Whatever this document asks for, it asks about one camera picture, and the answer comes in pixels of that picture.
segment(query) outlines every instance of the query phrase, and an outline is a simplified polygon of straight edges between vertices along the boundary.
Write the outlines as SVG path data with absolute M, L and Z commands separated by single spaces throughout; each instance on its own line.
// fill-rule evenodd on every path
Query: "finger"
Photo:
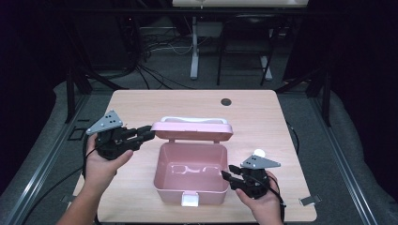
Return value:
M 126 164 L 126 162 L 128 162 L 130 160 L 130 158 L 132 157 L 133 152 L 132 150 L 127 150 L 125 153 L 123 153 L 121 156 L 119 156 L 118 158 L 112 160 L 112 164 L 115 167 L 115 169 L 119 169 L 121 166 L 123 166 L 124 164 Z
M 249 198 L 249 196 L 247 196 L 247 194 L 246 194 L 243 190 L 237 188 L 237 189 L 235 190 L 235 192 L 237 193 L 237 196 L 240 198 L 240 200 L 241 200 L 244 204 L 246 204 L 246 205 L 248 205 L 248 206 L 250 205 L 250 202 L 252 201 L 252 199 Z

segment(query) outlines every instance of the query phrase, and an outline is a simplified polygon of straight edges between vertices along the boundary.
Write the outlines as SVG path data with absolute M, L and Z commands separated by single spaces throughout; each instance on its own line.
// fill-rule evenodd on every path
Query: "round black mark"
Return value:
M 223 106 L 229 106 L 229 105 L 231 105 L 231 104 L 232 104 L 231 99 L 229 99 L 229 98 L 223 98 L 223 99 L 222 99 L 222 105 L 223 105 Z

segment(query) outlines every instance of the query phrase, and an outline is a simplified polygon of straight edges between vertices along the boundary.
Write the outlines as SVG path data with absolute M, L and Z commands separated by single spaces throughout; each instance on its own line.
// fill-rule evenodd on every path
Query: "chair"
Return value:
M 272 53 L 275 41 L 278 38 L 280 30 L 284 27 L 285 17 L 282 15 L 248 15 L 240 14 L 228 19 L 224 22 L 221 41 L 219 45 L 219 66 L 217 74 L 217 85 L 220 85 L 220 77 L 222 68 L 226 69 L 262 69 L 262 79 L 260 84 L 263 85 L 269 63 L 272 58 Z M 261 66 L 247 67 L 247 66 L 224 66 L 223 58 L 227 53 L 238 54 L 256 54 Z M 242 64 L 242 57 L 239 57 L 237 64 Z

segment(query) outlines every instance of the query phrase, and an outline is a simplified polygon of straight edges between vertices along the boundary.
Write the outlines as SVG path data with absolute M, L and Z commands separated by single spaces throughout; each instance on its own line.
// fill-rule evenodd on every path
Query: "handle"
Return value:
M 177 116 L 164 116 L 162 122 L 174 123 L 204 123 L 204 124 L 228 124 L 228 121 L 223 118 L 196 118 L 196 117 L 177 117 Z

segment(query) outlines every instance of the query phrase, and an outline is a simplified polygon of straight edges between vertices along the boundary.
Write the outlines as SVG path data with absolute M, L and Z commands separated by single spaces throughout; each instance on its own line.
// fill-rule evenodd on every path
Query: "wooden table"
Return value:
M 232 104 L 223 106 L 229 98 Z M 234 135 L 222 144 L 228 149 L 228 164 L 239 165 L 257 148 L 267 158 L 282 164 L 269 169 L 279 181 L 287 207 L 285 221 L 313 221 L 312 205 L 300 198 L 310 196 L 290 138 L 283 112 L 273 91 L 268 90 L 122 90 L 114 92 L 108 111 L 114 109 L 128 128 L 152 125 L 163 116 L 221 117 L 232 125 Z M 161 201 L 153 180 L 160 147 L 167 142 L 155 138 L 145 142 L 132 159 L 118 170 L 103 194 L 99 220 L 107 222 L 255 222 L 249 208 L 230 188 L 221 205 L 182 207 Z M 84 179 L 78 181 L 77 195 Z

